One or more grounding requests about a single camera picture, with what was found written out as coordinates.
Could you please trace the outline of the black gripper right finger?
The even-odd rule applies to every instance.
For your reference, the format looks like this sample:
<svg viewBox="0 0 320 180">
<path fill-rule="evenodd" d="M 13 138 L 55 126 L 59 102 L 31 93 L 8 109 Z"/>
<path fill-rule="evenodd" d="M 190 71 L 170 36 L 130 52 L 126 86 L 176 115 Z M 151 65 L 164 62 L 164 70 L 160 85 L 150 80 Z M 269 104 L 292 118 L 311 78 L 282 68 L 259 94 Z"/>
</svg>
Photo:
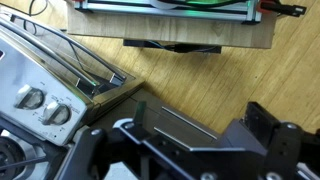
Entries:
<svg viewBox="0 0 320 180">
<path fill-rule="evenodd" d="M 244 116 L 227 126 L 219 144 L 260 154 L 258 172 L 267 180 L 319 178 L 319 133 L 280 121 L 257 102 L 249 102 Z"/>
</svg>

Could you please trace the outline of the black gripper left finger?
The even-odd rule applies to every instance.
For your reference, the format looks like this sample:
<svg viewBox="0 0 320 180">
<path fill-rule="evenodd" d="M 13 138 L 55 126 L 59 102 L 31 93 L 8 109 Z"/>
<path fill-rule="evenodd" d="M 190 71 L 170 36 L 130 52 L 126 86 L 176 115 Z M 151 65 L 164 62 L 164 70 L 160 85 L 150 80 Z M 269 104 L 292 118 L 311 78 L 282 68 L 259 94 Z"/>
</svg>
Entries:
<svg viewBox="0 0 320 180">
<path fill-rule="evenodd" d="M 198 158 L 162 134 L 143 127 L 146 103 L 137 104 L 133 118 L 123 122 L 117 133 L 116 160 L 140 180 L 199 180 Z"/>
</svg>

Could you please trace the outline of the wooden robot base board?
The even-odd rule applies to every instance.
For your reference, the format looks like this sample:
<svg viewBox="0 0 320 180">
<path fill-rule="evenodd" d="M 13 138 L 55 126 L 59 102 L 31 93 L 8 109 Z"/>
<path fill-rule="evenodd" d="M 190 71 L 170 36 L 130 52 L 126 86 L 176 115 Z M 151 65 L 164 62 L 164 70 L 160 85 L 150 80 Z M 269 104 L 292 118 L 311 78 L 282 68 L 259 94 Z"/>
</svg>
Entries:
<svg viewBox="0 0 320 180">
<path fill-rule="evenodd" d="M 144 15 L 80 12 L 66 0 L 69 34 L 246 48 L 272 47 L 276 14 L 256 25 Z"/>
</svg>

